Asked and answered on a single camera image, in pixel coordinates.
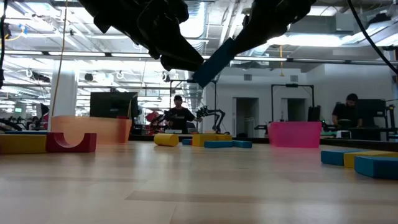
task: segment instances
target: wooden floor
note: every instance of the wooden floor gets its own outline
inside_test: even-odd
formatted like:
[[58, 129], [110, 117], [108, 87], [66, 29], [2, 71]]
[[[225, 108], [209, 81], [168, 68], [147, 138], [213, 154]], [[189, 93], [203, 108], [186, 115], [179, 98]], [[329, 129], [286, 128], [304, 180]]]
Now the wooden floor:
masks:
[[0, 156], [0, 223], [396, 224], [398, 182], [321, 165], [319, 149], [132, 142]]

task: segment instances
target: person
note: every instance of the person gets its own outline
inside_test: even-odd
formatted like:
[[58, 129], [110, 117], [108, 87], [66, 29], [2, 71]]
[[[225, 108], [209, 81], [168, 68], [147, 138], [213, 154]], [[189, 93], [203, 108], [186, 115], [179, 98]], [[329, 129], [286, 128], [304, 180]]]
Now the person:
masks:
[[333, 124], [341, 126], [339, 120], [348, 119], [350, 120], [351, 127], [362, 127], [363, 120], [358, 116], [355, 108], [355, 103], [358, 101], [358, 96], [352, 93], [347, 96], [345, 104], [337, 104], [332, 113]]
[[196, 118], [191, 111], [182, 107], [182, 97], [174, 97], [175, 107], [170, 109], [169, 116], [166, 119], [168, 126], [173, 130], [182, 130], [183, 134], [188, 134], [187, 121], [198, 121], [201, 122], [201, 118]]

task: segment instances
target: computer screen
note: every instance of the computer screen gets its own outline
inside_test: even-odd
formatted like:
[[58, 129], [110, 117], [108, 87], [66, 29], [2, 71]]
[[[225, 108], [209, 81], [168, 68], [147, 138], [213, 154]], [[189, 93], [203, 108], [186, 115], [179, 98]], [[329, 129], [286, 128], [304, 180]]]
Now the computer screen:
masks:
[[137, 93], [91, 93], [90, 116], [97, 118], [117, 118], [118, 116], [138, 117]]

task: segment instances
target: blue block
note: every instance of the blue block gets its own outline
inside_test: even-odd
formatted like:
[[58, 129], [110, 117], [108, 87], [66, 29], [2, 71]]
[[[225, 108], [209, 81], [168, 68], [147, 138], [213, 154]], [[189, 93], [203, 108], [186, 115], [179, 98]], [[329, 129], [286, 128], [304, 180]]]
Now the blue block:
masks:
[[48, 134], [48, 132], [46, 131], [6, 131], [6, 134], [39, 134], [39, 135], [44, 135], [44, 134]]
[[349, 152], [362, 152], [360, 149], [350, 149], [350, 150], [327, 150], [321, 152], [321, 162], [323, 164], [344, 165], [344, 153]]
[[253, 142], [249, 141], [234, 141], [234, 147], [241, 147], [245, 149], [251, 149], [253, 147]]
[[377, 179], [398, 180], [398, 157], [355, 157], [355, 171]]
[[233, 147], [232, 141], [205, 141], [205, 148]]
[[235, 40], [229, 38], [214, 54], [193, 74], [192, 78], [202, 87], [206, 87], [217, 74], [234, 59], [230, 50], [234, 47]]
[[183, 139], [182, 144], [184, 146], [191, 146], [192, 145], [192, 139]]

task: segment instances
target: ceiling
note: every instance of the ceiling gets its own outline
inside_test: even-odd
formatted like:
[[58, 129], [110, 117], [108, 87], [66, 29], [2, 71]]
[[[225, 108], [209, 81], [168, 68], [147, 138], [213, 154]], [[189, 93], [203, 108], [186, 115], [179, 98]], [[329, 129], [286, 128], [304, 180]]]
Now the ceiling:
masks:
[[[181, 24], [181, 32], [199, 53], [211, 55], [228, 37], [239, 34], [243, 28], [241, 23], [244, 13], [251, 7], [252, 1], [205, 0], [186, 1], [186, 3], [190, 18]], [[395, 16], [396, 8], [391, 6], [392, 1], [355, 1], [354, 3], [358, 11], [362, 12], [361, 17], [364, 22], [382, 10], [387, 10]], [[11, 39], [14, 39], [6, 42], [6, 50], [59, 52], [62, 48], [62, 32], [66, 28], [66, 52], [147, 53], [145, 48], [135, 45], [116, 29], [110, 28], [103, 34], [93, 24], [93, 18], [77, 1], [68, 3], [66, 27], [63, 27], [65, 1], [11, 1], [6, 15], [6, 22], [10, 24]], [[245, 52], [242, 56], [377, 59], [377, 55], [365, 40], [358, 41], [358, 35], [355, 36], [359, 32], [358, 26], [354, 24], [350, 15], [351, 12], [345, 1], [318, 1], [312, 7], [310, 14], [302, 21], [293, 24], [285, 36], [273, 39], [268, 45]], [[398, 28], [394, 24], [395, 21], [377, 30], [374, 33], [375, 38], [383, 40], [396, 34]], [[10, 104], [6, 102], [6, 98], [13, 102], [18, 99], [21, 101], [23, 98], [25, 102], [48, 104], [49, 101], [45, 99], [50, 98], [50, 83], [35, 80], [31, 73], [41, 74], [51, 80], [54, 61], [58, 59], [58, 55], [21, 57], [7, 54], [4, 62], [5, 83], [9, 86], [1, 90], [0, 107]], [[143, 98], [139, 100], [143, 107], [168, 108], [170, 91], [167, 88], [170, 84], [165, 83], [162, 76], [167, 74], [171, 79], [186, 80], [191, 75], [181, 70], [166, 72], [159, 62], [145, 58], [108, 60], [92, 56], [78, 59], [69, 57], [66, 60], [70, 66], [80, 69], [77, 104], [80, 114], [87, 114], [91, 91], [109, 91], [109, 88], [93, 88], [99, 85], [113, 85], [122, 91], [141, 90], [140, 96]], [[231, 64], [231, 68], [223, 71], [219, 82], [239, 83], [241, 75], [247, 72], [253, 73], [254, 76], [257, 76], [257, 73], [274, 76], [270, 82], [276, 82], [280, 73], [273, 75], [275, 73], [273, 71], [280, 69], [281, 66], [280, 62], [235, 62]], [[305, 75], [305, 72], [316, 65], [284, 63], [283, 67], [291, 69], [292, 73]], [[87, 73], [97, 76], [97, 80], [86, 81]], [[178, 85], [175, 94], [183, 95], [186, 106], [192, 110], [201, 105], [202, 90], [196, 84], [183, 82]]]

